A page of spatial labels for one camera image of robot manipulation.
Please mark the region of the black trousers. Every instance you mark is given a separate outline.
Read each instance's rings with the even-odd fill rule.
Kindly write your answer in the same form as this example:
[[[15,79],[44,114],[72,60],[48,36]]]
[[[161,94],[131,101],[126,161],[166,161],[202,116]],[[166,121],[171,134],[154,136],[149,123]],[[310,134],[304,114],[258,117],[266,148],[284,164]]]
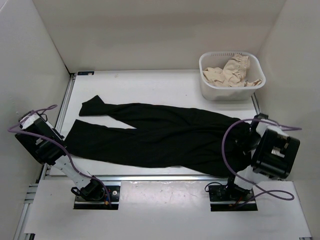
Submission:
[[[234,127],[249,125],[238,118],[197,108],[109,104],[99,96],[84,102],[79,116],[108,116],[128,125],[75,120],[65,144],[80,158],[142,168],[185,167],[221,178],[250,163],[248,156],[234,154]]]

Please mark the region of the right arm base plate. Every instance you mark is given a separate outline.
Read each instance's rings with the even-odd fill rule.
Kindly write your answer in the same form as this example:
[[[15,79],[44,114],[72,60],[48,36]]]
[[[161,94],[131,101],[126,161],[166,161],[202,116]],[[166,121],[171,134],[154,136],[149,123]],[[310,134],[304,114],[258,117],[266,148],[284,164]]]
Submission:
[[[211,212],[255,212],[258,210],[252,190],[240,190],[210,182],[204,187],[209,195]]]

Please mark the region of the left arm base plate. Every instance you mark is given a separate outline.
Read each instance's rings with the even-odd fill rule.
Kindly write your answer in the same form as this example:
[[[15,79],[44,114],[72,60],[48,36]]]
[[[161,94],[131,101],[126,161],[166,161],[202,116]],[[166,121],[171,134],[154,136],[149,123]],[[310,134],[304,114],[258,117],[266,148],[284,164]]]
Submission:
[[[90,200],[84,199],[79,193],[75,195],[73,202],[74,210],[110,210],[116,211],[119,209],[120,195],[121,195],[121,185],[106,185],[108,190],[110,200],[108,195],[104,193],[104,189],[98,198],[91,198]]]

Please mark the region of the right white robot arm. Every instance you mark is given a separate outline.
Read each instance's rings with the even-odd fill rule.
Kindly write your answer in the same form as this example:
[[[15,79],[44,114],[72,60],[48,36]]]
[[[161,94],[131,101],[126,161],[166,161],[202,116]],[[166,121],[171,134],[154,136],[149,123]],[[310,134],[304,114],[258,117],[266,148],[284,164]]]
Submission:
[[[237,147],[249,164],[244,170],[232,170],[223,193],[230,200],[244,199],[253,186],[263,181],[286,179],[293,168],[300,140],[287,131],[296,128],[280,125],[259,113],[251,120],[248,135],[236,140]]]

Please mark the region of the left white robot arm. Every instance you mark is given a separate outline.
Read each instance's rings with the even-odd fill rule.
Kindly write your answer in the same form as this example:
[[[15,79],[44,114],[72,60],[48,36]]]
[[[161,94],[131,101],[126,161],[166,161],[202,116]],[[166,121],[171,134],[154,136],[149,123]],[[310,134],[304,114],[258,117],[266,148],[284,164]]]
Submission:
[[[40,164],[51,166],[70,178],[74,187],[71,192],[86,201],[109,200],[107,187],[89,173],[84,173],[74,164],[67,151],[64,137],[44,118],[45,114],[34,110],[26,113],[18,120],[17,129],[13,126],[9,131]]]

